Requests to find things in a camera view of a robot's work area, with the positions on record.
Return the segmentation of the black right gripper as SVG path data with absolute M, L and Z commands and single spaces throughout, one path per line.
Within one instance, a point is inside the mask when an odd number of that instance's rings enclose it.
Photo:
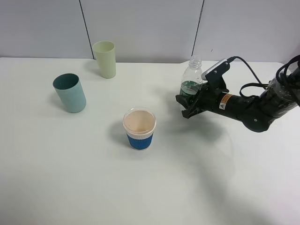
M 206 82 L 196 93 L 196 95 L 176 95 L 176 101 L 187 108 L 181 111 L 184 118 L 191 118 L 204 111 L 215 112 L 218 108 L 222 95 L 229 93 L 227 88 L 214 89 Z

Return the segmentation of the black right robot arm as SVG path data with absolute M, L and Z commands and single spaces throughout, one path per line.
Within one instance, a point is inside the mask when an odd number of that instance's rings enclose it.
M 260 133 L 268 130 L 272 122 L 300 104 L 300 69 L 297 67 L 288 73 L 292 64 L 299 64 L 300 57 L 295 56 L 281 66 L 268 84 L 261 81 L 242 86 L 261 87 L 260 96 L 238 96 L 229 93 L 223 74 L 230 69 L 232 56 L 223 59 L 202 74 L 205 83 L 195 94 L 176 95 L 176 101 L 184 107 L 182 116 L 189 119 L 197 114 L 209 111 L 243 123 L 251 131 Z

